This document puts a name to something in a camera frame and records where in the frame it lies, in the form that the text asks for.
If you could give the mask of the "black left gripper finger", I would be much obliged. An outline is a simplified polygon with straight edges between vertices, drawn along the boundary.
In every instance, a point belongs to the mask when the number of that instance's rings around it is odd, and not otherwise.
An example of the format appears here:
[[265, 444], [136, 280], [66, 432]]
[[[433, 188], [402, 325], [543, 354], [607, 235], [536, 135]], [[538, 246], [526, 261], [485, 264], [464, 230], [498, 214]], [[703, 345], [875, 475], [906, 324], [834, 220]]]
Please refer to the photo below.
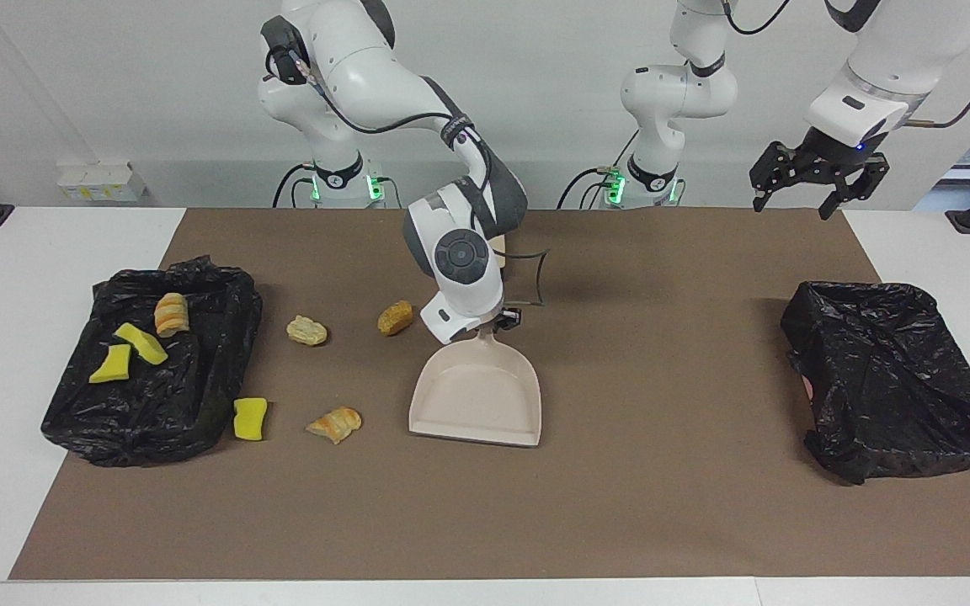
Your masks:
[[824, 183], [824, 161], [808, 153], [804, 146], [792, 149], [773, 141], [750, 168], [749, 181], [754, 189], [752, 207], [761, 212], [779, 189], [799, 183]]
[[861, 165], [859, 176], [852, 183], [847, 183], [846, 176], [840, 170], [835, 170], [831, 181], [833, 192], [819, 206], [819, 217], [827, 221], [843, 204], [856, 199], [869, 199], [888, 172], [889, 162], [885, 155], [867, 158]]

